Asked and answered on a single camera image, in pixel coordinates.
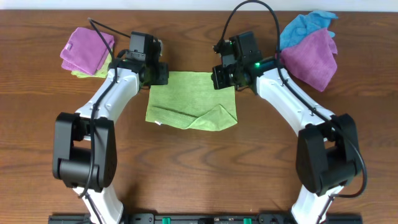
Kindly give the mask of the green microfiber cloth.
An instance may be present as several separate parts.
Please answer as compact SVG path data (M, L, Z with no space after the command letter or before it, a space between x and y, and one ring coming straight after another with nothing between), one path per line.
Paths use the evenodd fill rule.
M222 131L238 123L235 89L216 90L208 72L170 72L151 86L146 121L178 129Z

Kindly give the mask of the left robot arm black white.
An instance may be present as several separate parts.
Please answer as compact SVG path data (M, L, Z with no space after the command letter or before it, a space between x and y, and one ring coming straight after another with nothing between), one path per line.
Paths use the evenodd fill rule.
M55 121L53 176L85 203L86 215L52 215L49 223L121 223L123 203L113 179L117 168L114 126L125 106L144 86L166 85L168 65L160 62L163 43L132 32L129 48L112 58L98 91L74 113Z

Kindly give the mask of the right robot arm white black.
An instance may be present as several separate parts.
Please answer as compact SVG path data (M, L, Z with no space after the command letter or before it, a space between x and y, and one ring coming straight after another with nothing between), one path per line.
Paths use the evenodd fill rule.
M359 215L329 215L334 199L363 171L356 125L351 116L335 115L318 105L290 78L278 56L264 58L254 34L220 39L213 50L216 90L249 87L270 103L298 137L295 168L302 183L293 204L292 223L362 223Z

